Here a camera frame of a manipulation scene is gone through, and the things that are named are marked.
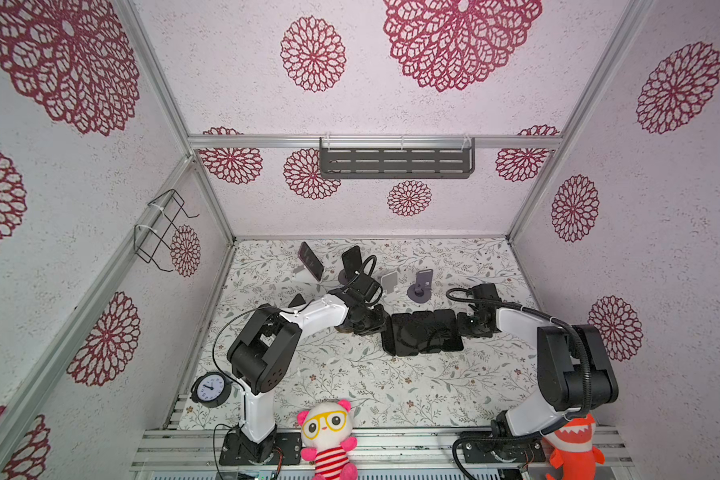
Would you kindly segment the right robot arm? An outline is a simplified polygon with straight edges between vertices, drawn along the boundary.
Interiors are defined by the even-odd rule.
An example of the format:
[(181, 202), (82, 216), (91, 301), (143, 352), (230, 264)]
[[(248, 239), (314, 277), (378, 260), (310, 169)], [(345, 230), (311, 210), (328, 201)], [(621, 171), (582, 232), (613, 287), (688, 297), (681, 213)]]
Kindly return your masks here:
[(504, 301), (493, 284), (454, 287), (446, 298), (473, 310), (457, 316), (466, 322), (468, 336), (507, 333), (533, 343), (537, 355), (534, 392), (501, 412), (488, 433), (462, 433), (452, 445), (453, 455), (462, 451), (465, 460), (474, 462), (482, 449), (511, 459), (545, 440), (552, 446), (550, 463), (555, 468), (572, 462), (602, 464), (604, 455), (594, 446), (592, 412), (615, 402), (619, 386), (600, 331)]

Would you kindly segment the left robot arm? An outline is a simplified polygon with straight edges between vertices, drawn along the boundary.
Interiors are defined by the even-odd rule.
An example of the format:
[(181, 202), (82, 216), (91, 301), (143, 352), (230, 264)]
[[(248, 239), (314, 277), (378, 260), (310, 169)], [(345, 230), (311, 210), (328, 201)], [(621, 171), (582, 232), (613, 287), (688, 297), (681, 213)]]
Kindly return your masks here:
[(325, 295), (281, 309), (262, 304), (243, 313), (247, 319), (229, 347), (230, 370), (222, 375), (242, 393), (241, 416), (225, 437), (222, 460), (262, 464), (275, 453), (277, 426), (274, 390), (284, 378), (299, 343), (323, 330), (367, 336), (383, 331), (390, 315), (380, 304), (381, 284), (358, 273)]

